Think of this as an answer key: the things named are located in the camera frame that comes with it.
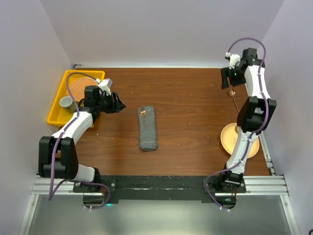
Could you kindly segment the rose gold spoon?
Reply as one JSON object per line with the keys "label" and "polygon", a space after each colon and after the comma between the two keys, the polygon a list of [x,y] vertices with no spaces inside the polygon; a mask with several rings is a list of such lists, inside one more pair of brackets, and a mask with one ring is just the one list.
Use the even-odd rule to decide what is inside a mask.
{"label": "rose gold spoon", "polygon": [[236,107],[237,113],[239,113],[240,110],[239,110],[238,105],[237,105],[237,102],[236,102],[236,100],[235,100],[235,94],[236,94],[236,92],[234,91],[233,88],[228,91],[228,95],[232,98],[233,103],[234,103],[234,105],[235,105],[235,107]]}

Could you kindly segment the rose gold fork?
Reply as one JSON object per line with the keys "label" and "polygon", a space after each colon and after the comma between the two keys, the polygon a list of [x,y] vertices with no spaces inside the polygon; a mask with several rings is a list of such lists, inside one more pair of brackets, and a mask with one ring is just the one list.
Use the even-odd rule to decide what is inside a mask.
{"label": "rose gold fork", "polygon": [[142,117],[142,119],[143,119],[144,129],[146,129],[146,119],[145,119],[146,114],[147,114],[147,113],[146,113],[145,107],[144,107],[144,106],[141,106],[141,107],[140,107],[140,115],[141,115],[141,117]]}

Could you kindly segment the grey cloth napkin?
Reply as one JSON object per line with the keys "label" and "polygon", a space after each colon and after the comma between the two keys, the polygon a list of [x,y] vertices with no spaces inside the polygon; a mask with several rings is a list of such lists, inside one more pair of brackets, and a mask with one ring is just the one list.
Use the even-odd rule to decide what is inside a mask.
{"label": "grey cloth napkin", "polygon": [[144,129],[143,119],[138,108],[139,120],[139,146],[142,151],[151,152],[158,148],[156,115],[153,106],[145,106],[146,109],[146,129]]}

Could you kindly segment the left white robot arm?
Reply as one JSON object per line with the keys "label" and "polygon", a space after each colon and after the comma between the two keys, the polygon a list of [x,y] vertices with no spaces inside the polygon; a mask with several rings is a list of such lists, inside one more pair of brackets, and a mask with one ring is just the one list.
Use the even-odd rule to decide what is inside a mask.
{"label": "left white robot arm", "polygon": [[38,174],[50,179],[50,195],[57,190],[55,179],[80,182],[90,192],[96,192],[102,186],[98,169],[78,162],[76,144],[101,113],[118,113],[126,106],[117,92],[109,93],[98,86],[85,87],[82,103],[83,106],[76,105],[72,118],[62,129],[39,141]]}

